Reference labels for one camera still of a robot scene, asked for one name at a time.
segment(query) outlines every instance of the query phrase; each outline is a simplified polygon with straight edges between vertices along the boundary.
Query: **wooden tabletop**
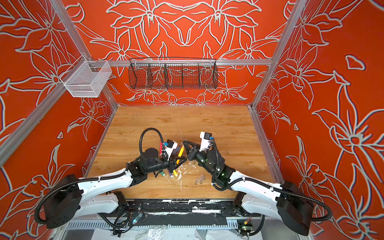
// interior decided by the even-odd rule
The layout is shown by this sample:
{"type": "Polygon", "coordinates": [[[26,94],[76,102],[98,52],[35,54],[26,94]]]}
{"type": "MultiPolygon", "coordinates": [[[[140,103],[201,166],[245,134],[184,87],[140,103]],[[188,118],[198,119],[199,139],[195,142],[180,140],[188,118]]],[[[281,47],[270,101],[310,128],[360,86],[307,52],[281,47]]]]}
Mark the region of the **wooden tabletop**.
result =
{"type": "MultiPolygon", "coordinates": [[[[157,128],[165,142],[171,139],[179,145],[183,140],[200,144],[200,132],[210,132],[229,167],[264,181],[273,181],[246,106],[120,106],[88,177],[114,172],[139,157],[139,138],[148,127],[157,128]]],[[[150,147],[160,149],[155,131],[148,131],[143,138],[143,151],[150,147]]],[[[167,170],[164,172],[165,177],[159,174],[155,178],[148,174],[146,181],[119,191],[128,199],[232,199],[237,193],[215,190],[210,184],[211,175],[196,161],[181,165],[177,177],[171,177],[167,170]],[[206,180],[200,184],[202,174],[206,180]]]]}

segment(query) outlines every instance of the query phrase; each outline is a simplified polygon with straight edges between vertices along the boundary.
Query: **aluminum frame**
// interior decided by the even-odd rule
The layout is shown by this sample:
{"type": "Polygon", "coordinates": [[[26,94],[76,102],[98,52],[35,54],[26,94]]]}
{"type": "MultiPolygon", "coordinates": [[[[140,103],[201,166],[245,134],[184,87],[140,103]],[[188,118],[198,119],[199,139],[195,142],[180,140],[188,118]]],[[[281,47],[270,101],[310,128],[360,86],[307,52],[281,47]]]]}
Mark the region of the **aluminum frame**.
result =
{"type": "Polygon", "coordinates": [[[101,91],[108,98],[108,101],[111,104],[111,106],[113,107],[114,111],[116,111],[118,109],[118,104],[117,104],[115,98],[113,97],[110,89],[108,88],[107,84],[104,85],[104,87],[101,91]]]}
{"type": "MultiPolygon", "coordinates": [[[[103,63],[105,61],[89,61],[89,65],[91,67],[102,67],[103,63]]],[[[193,60],[132,60],[132,63],[202,63],[207,62],[207,60],[199,60],[199,59],[193,59],[193,60]]],[[[120,61],[120,60],[109,60],[109,65],[111,67],[129,67],[131,62],[130,61],[120,61]]],[[[269,66],[272,64],[272,59],[217,59],[216,65],[217,66],[269,66]]]]}
{"type": "MultiPolygon", "coordinates": [[[[76,64],[64,77],[67,79],[78,68],[76,64]]],[[[25,118],[16,130],[0,146],[0,167],[10,158],[21,143],[28,137],[36,125],[43,119],[47,112],[65,93],[66,88],[63,84],[58,84],[52,92],[25,118]]]]}
{"type": "Polygon", "coordinates": [[[99,149],[100,149],[100,147],[101,147],[101,144],[103,143],[103,140],[104,140],[105,136],[107,135],[108,128],[109,128],[109,126],[110,126],[111,123],[112,123],[112,120],[113,120],[113,117],[115,116],[116,110],[117,110],[117,108],[113,109],[113,113],[112,113],[112,115],[111,115],[111,117],[110,117],[110,119],[109,119],[107,125],[105,126],[105,130],[104,130],[103,134],[101,135],[101,138],[100,138],[100,140],[99,140],[99,143],[97,144],[97,147],[96,147],[95,152],[94,152],[93,155],[92,155],[91,161],[89,162],[89,165],[88,165],[87,171],[86,171],[85,174],[84,174],[84,177],[87,177],[89,171],[91,170],[92,164],[93,164],[93,162],[94,162],[94,160],[95,160],[95,158],[96,158],[97,152],[99,151],[99,149]]]}
{"type": "Polygon", "coordinates": [[[256,130],[257,138],[259,139],[260,146],[263,150],[266,163],[268,164],[269,169],[271,170],[271,174],[274,177],[276,182],[280,182],[283,184],[284,178],[280,172],[279,166],[277,165],[277,162],[273,155],[271,146],[268,143],[268,139],[265,135],[260,119],[256,114],[256,110],[252,109],[251,107],[249,107],[248,109],[251,115],[253,126],[255,127],[255,130],[256,130]]]}
{"type": "Polygon", "coordinates": [[[55,13],[60,18],[62,24],[64,25],[65,29],[67,30],[69,36],[71,37],[72,41],[76,45],[80,54],[83,55],[84,58],[87,60],[93,60],[91,53],[88,51],[87,47],[85,46],[85,43],[81,38],[79,32],[77,31],[76,26],[72,22],[71,17],[69,16],[67,10],[65,9],[63,2],[61,0],[49,0],[49,1],[51,2],[51,5],[55,10],[55,13]]]}
{"type": "Polygon", "coordinates": [[[272,56],[272,63],[268,67],[262,82],[259,85],[258,91],[252,101],[252,108],[256,109],[256,105],[260,101],[261,97],[263,96],[263,92],[270,81],[270,78],[272,77],[273,72],[275,71],[277,64],[280,61],[280,58],[283,54],[284,48],[288,43],[288,40],[293,32],[293,29],[295,28],[296,22],[300,17],[300,14],[302,13],[304,6],[306,5],[307,0],[298,0],[293,8],[293,11],[288,18],[288,21],[286,23],[286,26],[284,28],[284,31],[281,35],[280,41],[277,44],[276,50],[273,53],[272,56]]]}

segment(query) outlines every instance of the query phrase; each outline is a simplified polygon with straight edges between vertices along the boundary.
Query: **floral wall pattern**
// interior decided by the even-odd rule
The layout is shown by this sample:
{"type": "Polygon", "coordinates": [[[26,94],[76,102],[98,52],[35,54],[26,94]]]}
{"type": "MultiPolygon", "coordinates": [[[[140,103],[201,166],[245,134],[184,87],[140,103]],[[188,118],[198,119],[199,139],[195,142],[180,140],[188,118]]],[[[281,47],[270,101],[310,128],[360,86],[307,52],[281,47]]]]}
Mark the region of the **floral wall pattern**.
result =
{"type": "MultiPolygon", "coordinates": [[[[48,0],[0,1],[0,144],[80,56],[48,0]]],[[[55,103],[0,168],[0,239],[48,239],[37,202],[67,174],[82,177],[113,109],[99,98],[55,103]]]]}
{"type": "Polygon", "coordinates": [[[48,0],[0,1],[0,144],[80,56],[48,0]]]}
{"type": "MultiPolygon", "coordinates": [[[[294,0],[63,0],[95,60],[271,58],[294,0]]],[[[219,88],[134,90],[125,67],[108,86],[121,105],[248,104],[266,66],[219,69],[219,88]]]]}
{"type": "Polygon", "coordinates": [[[38,201],[62,177],[84,176],[112,113],[103,94],[64,93],[1,167],[0,239],[48,239],[33,217],[38,201]]]}
{"type": "Polygon", "coordinates": [[[284,179],[333,210],[316,239],[384,237],[383,21],[381,1],[308,1],[257,106],[284,179]]]}

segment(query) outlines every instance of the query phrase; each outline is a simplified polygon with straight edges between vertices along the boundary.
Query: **plastic sheet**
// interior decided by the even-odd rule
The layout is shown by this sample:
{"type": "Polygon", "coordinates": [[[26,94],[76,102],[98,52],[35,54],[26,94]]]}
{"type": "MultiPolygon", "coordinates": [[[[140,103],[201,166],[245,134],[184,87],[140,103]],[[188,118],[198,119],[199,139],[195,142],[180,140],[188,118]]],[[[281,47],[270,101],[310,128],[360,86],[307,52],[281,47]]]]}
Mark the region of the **plastic sheet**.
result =
{"type": "Polygon", "coordinates": [[[161,240],[165,234],[166,229],[166,226],[149,229],[147,240],[161,240]]]}
{"type": "MultiPolygon", "coordinates": [[[[208,230],[205,240],[241,240],[248,239],[246,236],[240,237],[229,230],[208,230]]],[[[263,240],[262,233],[259,232],[254,236],[249,237],[250,240],[263,240]]]]}

